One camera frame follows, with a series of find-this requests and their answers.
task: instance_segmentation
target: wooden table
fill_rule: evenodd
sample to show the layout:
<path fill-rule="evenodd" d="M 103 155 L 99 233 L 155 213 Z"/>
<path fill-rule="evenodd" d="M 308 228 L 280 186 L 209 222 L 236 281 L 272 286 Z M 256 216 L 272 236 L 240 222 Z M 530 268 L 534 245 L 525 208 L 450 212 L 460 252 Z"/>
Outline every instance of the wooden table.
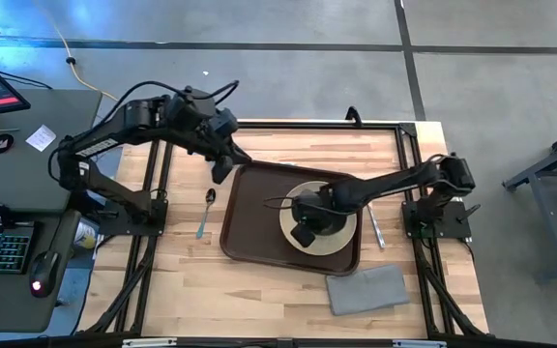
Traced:
<path fill-rule="evenodd" d="M 446 153 L 439 123 L 420 122 L 417 129 L 423 159 Z M 295 162 L 300 166 L 347 172 L 363 178 L 399 170 L 395 136 L 391 131 L 238 130 L 235 140 L 256 160 Z M 131 189 L 141 188 L 149 148 L 148 144 L 124 149 L 118 182 Z M 159 238 L 144 335 L 426 336 L 414 253 L 400 220 L 402 194 L 373 201 L 374 213 L 386 240 L 384 250 L 377 245 L 364 212 L 359 268 L 399 265 L 411 303 L 335 317 L 329 309 L 323 275 L 236 262 L 222 253 L 220 230 L 232 179 L 233 172 L 222 185 L 214 185 L 210 166 L 204 158 L 188 156 L 180 148 L 174 152 L 167 187 L 167 226 Z M 210 210 L 203 239 L 196 240 L 195 232 L 205 208 L 204 196 L 208 188 L 217 190 L 217 201 Z M 120 290 L 130 242 L 131 238 L 116 237 L 100 249 L 80 330 L 94 324 Z M 449 291 L 473 323 L 486 331 L 481 295 L 468 250 L 458 241 L 440 240 L 440 251 Z M 436 323 L 442 328 L 439 302 L 434 295 L 432 301 Z M 132 300 L 129 322 L 135 304 Z"/>

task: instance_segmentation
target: brown tray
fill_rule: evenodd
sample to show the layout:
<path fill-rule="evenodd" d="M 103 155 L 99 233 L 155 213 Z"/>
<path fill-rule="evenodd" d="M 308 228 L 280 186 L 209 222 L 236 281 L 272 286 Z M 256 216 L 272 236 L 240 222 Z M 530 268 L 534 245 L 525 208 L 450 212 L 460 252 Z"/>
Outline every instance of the brown tray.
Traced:
<path fill-rule="evenodd" d="M 357 215 L 354 238 L 343 249 L 326 256 L 311 256 L 287 242 L 280 230 L 279 211 L 263 206 L 265 198 L 285 196 L 301 183 L 332 182 L 349 177 L 343 173 L 263 161 L 243 165 L 233 180 L 220 233 L 220 248 L 234 260 L 332 276 L 349 275 L 360 261 L 362 210 Z"/>

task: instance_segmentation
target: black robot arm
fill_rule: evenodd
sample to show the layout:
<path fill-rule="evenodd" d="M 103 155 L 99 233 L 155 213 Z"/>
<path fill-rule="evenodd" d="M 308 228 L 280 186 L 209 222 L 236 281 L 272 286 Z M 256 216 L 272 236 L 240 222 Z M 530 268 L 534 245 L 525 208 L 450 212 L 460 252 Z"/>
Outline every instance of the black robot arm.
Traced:
<path fill-rule="evenodd" d="M 345 217 L 355 214 L 372 199 L 416 188 L 432 188 L 417 201 L 416 219 L 431 223 L 441 218 L 453 197 L 474 189 L 474 179 L 465 159 L 455 154 L 436 155 L 411 168 L 373 179 L 349 178 L 323 186 L 318 192 L 305 190 L 294 197 L 292 217 L 298 222 L 291 235 L 308 247 L 315 235 L 338 232 Z"/>
<path fill-rule="evenodd" d="M 129 101 L 99 127 L 66 136 L 56 149 L 59 184 L 70 191 L 94 191 L 118 203 L 135 223 L 152 217 L 147 190 L 133 191 L 104 176 L 91 157 L 121 144 L 163 140 L 215 162 L 212 180 L 220 184 L 234 164 L 250 157 L 233 141 L 238 121 L 229 109 L 218 110 L 212 96 L 187 87 L 171 98 Z"/>

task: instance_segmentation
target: spoon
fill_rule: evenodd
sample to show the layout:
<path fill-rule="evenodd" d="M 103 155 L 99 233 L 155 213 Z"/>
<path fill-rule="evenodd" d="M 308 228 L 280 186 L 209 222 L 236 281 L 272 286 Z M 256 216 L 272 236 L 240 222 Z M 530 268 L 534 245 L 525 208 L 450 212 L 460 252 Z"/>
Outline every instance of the spoon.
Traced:
<path fill-rule="evenodd" d="M 208 217 L 208 210 L 210 210 L 210 206 L 214 203 L 215 200 L 217 200 L 217 192 L 213 188 L 208 189 L 208 191 L 205 193 L 205 213 L 203 213 L 201 225 L 197 230 L 197 239 L 201 239 L 201 237 L 203 237 L 203 227 L 205 227 L 205 219 Z"/>

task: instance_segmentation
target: white paper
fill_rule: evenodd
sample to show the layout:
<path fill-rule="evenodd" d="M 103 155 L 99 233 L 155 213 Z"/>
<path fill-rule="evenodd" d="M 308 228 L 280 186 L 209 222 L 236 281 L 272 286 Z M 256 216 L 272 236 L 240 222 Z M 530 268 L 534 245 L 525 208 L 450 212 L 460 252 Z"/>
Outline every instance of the white paper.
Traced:
<path fill-rule="evenodd" d="M 57 135 L 50 130 L 47 126 L 42 125 L 30 137 L 25 140 L 29 145 L 35 147 L 38 151 L 42 152 L 50 143 L 55 140 Z"/>

